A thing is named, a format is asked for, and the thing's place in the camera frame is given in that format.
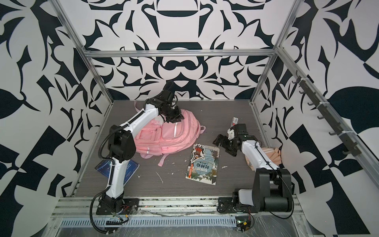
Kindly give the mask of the pink student backpack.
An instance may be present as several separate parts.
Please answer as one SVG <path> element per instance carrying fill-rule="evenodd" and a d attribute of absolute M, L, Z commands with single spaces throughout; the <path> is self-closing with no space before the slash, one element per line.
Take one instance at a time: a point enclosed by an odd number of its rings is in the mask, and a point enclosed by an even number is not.
<path fill-rule="evenodd" d="M 167 156 L 193 146 L 206 130 L 191 111 L 181 110 L 184 119 L 180 122 L 163 122 L 160 116 L 151 120 L 134 138 L 136 152 L 143 159 L 161 156 L 162 167 Z"/>

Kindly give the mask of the illustrated Chinese story book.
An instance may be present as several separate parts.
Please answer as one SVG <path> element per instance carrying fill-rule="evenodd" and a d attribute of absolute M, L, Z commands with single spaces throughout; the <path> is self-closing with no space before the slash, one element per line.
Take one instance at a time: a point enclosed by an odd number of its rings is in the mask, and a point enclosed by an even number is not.
<path fill-rule="evenodd" d="M 185 178 L 215 186 L 217 183 L 220 149 L 194 144 Z"/>

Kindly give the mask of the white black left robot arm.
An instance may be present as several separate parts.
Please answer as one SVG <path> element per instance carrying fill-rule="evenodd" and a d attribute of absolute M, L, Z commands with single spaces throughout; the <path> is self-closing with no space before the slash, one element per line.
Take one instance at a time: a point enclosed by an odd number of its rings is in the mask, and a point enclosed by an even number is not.
<path fill-rule="evenodd" d="M 124 178 L 129 160 L 136 153 L 134 138 L 150 121 L 163 117 L 164 122 L 175 123 L 184 119 L 180 108 L 173 102 L 173 82 L 168 82 L 156 96 L 145 101 L 143 108 L 121 125 L 112 126 L 102 142 L 98 156 L 111 162 L 107 187 L 99 194 L 101 208 L 108 213 L 122 212 Z"/>

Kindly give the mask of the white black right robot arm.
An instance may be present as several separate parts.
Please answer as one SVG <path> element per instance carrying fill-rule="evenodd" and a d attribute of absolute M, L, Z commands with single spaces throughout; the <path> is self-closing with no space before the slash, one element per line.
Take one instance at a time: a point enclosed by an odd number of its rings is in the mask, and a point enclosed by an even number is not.
<path fill-rule="evenodd" d="M 241 151 L 255 171 L 253 187 L 236 189 L 227 204 L 219 201 L 219 212 L 293 213 L 295 202 L 290 172 L 266 155 L 256 136 L 248 133 L 246 124 L 230 127 L 228 134 L 219 134 L 213 144 L 224 148 L 233 157 Z"/>

